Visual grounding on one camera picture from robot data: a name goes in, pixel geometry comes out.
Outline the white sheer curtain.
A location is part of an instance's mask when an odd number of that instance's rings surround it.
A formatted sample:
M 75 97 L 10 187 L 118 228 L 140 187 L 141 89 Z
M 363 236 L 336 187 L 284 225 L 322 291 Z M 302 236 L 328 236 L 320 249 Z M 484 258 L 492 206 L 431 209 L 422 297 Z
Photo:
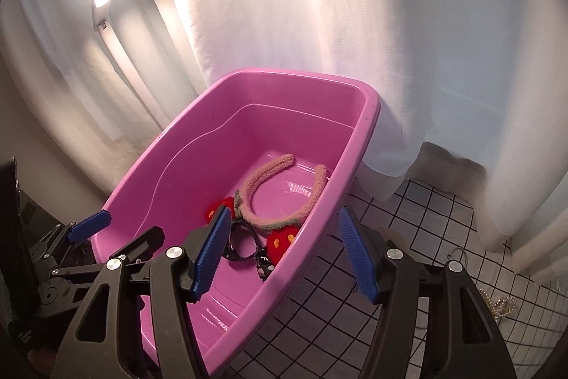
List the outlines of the white sheer curtain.
M 232 70 L 360 80 L 382 100 L 370 195 L 410 178 L 457 193 L 515 272 L 567 277 L 567 0 L 1 0 L 1 52 L 106 193 Z

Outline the white black grid bedsheet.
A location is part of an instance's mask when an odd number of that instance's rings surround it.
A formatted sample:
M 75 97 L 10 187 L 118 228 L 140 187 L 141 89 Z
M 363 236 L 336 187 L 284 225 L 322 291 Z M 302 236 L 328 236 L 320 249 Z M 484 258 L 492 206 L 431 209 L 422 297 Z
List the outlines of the white black grid bedsheet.
M 464 199 L 356 189 L 227 378 L 563 378 L 567 292 L 485 251 Z

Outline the pearl hair claw clip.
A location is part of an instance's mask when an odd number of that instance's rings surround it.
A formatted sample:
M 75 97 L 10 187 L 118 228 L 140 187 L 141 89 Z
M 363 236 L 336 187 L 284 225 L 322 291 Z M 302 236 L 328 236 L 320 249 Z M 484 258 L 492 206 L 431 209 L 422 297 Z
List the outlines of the pearl hair claw clip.
M 516 309 L 517 301 L 510 295 L 498 297 L 496 300 L 493 300 L 483 288 L 479 288 L 479 292 L 487 304 L 487 307 L 492 314 L 492 318 L 497 323 L 499 323 L 502 318 L 511 315 Z

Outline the pink fluffy headband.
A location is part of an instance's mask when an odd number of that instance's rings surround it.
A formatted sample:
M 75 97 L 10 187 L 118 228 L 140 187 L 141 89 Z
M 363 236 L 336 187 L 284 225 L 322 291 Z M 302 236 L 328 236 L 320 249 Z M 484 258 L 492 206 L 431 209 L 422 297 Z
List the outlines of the pink fluffy headband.
M 236 188 L 235 215 L 265 235 L 286 226 L 300 227 L 327 182 L 323 164 L 311 166 L 292 153 L 269 153 Z

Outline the black wrist watch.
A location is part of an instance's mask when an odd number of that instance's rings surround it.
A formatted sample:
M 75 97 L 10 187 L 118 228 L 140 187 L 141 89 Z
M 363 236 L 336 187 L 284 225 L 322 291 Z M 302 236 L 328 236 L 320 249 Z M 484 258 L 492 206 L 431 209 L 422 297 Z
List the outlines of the black wrist watch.
M 265 282 L 274 270 L 267 246 L 254 228 L 242 219 L 231 222 L 229 238 L 222 257 L 229 262 L 253 262 L 259 278 Z

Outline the pink plastic tub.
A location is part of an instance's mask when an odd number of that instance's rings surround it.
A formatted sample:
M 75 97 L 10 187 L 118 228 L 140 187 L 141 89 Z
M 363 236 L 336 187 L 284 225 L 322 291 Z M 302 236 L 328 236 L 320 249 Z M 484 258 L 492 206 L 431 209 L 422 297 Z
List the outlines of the pink plastic tub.
M 360 81 L 319 73 L 246 68 L 220 78 L 143 152 L 92 238 L 105 262 L 147 229 L 179 245 L 226 198 L 261 238 L 299 222 L 267 280 L 254 262 L 221 260 L 212 287 L 189 308 L 204 363 L 220 373 L 299 278 L 349 188 L 380 111 Z

